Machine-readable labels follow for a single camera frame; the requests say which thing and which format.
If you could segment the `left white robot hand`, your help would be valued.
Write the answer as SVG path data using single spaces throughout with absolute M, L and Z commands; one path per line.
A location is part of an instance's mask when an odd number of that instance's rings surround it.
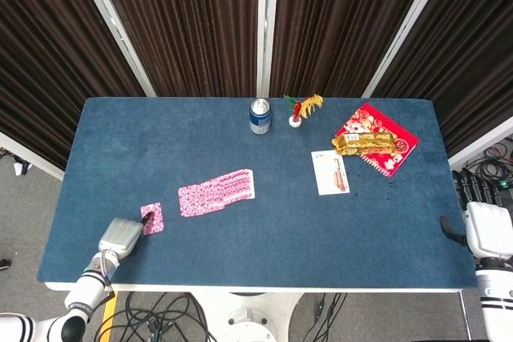
M 137 244 L 143 228 L 154 215 L 147 213 L 139 222 L 114 218 L 99 241 L 99 251 L 115 254 L 118 260 L 129 256 Z

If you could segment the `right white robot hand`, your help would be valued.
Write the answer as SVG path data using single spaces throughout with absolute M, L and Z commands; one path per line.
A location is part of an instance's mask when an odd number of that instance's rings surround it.
M 444 236 L 466 247 L 479 266 L 504 268 L 512 258 L 512 218 L 498 188 L 466 168 L 451 174 L 465 232 L 453 231 L 449 219 L 442 215 L 439 224 Z

